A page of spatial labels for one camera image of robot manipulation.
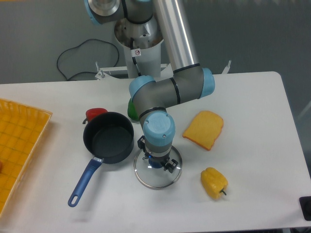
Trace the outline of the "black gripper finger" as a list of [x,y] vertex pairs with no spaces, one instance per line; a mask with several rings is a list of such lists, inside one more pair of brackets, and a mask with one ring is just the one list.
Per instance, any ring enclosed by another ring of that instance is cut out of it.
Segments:
[[168,159],[166,164],[163,166],[164,171],[169,171],[170,173],[173,173],[175,169],[177,168],[178,162],[175,159]]

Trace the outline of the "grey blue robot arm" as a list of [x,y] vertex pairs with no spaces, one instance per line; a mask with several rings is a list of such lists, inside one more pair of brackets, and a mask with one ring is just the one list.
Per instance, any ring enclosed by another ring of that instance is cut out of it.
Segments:
[[[170,157],[175,124],[167,108],[210,95],[215,88],[211,71],[197,58],[184,4],[180,0],[86,0],[85,8],[95,24],[115,22],[114,34],[130,50],[127,68],[132,103],[143,129],[138,145],[153,168],[173,172],[178,162]],[[165,43],[173,76],[156,81],[142,54]]]

